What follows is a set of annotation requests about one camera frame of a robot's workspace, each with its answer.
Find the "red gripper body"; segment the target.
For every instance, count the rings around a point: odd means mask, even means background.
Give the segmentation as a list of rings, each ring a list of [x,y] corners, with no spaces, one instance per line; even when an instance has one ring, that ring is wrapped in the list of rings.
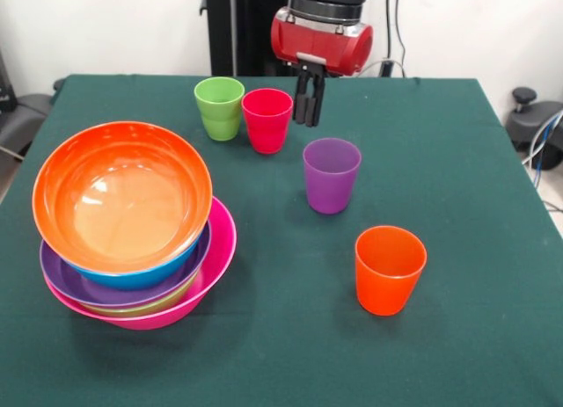
[[[318,22],[298,17],[287,7],[275,13],[271,26],[272,49],[278,59],[321,65],[327,72],[341,76],[352,76],[362,70],[373,38],[370,25]]]

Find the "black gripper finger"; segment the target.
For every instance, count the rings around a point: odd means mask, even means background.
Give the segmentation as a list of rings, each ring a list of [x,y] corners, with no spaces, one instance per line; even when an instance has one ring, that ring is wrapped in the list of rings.
[[[316,127],[322,110],[323,97],[325,93],[325,75],[323,72],[309,72],[312,81],[312,94],[307,98],[307,107],[305,111],[305,125],[307,127]]]
[[[309,97],[307,93],[307,87],[311,74],[307,66],[301,66],[296,82],[296,91],[294,97],[294,112],[293,120],[297,124],[308,125],[307,112]]]

